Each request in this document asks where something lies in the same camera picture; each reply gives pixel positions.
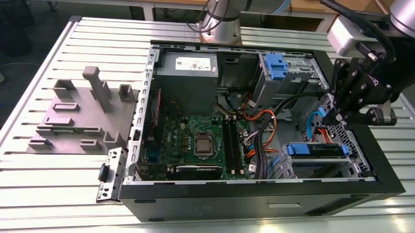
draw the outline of green circuit board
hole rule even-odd
[[[225,152],[224,152],[224,140],[221,121],[219,117],[167,117],[163,124],[161,132],[161,148],[157,152],[157,162],[149,165],[152,173],[152,180],[163,180],[165,176],[163,174],[163,165],[201,165],[201,166],[220,166],[223,167],[221,180],[249,179],[248,169],[244,164],[243,151],[240,146],[241,156],[241,168],[244,174],[227,173],[225,165]],[[244,120],[236,122],[236,129],[240,133],[247,130],[247,123]],[[195,137],[199,134],[212,138],[213,152],[212,156],[205,159],[200,159],[195,156]]]

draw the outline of cpu socket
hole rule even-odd
[[[200,160],[208,159],[213,155],[215,144],[212,133],[195,133],[195,156]]]

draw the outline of slotted aluminum surface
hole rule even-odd
[[[325,34],[243,28],[244,45],[327,51]],[[0,229],[131,232],[415,232],[415,123],[405,99],[393,103],[395,127],[372,127],[407,193],[331,217],[140,224],[121,204],[96,204],[96,180],[105,155],[26,154],[34,127],[54,96],[56,79],[88,86],[84,66],[99,66],[109,87],[140,89],[149,40],[199,41],[184,24],[83,18],[69,22],[0,131]]]

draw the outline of open computer tower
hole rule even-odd
[[[152,41],[144,73],[97,202],[123,202],[140,221],[269,218],[332,215],[404,192],[368,126],[321,124],[325,52]],[[316,94],[287,102],[301,93]]]

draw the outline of wooden table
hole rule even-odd
[[[137,6],[144,9],[144,18],[147,21],[155,21],[153,9],[155,8],[173,8],[187,10],[201,10],[207,0],[54,0],[57,2],[76,2],[89,4],[104,5],[124,5]],[[351,7],[353,10],[369,10],[376,9],[371,2],[372,0],[337,0],[339,3]],[[303,18],[320,18],[321,22],[316,29],[316,32],[325,33],[331,27],[331,24],[337,14],[320,4],[319,0],[291,0],[293,17]],[[256,12],[244,12],[247,14],[259,14]],[[271,13],[269,15],[285,16],[287,13]]]

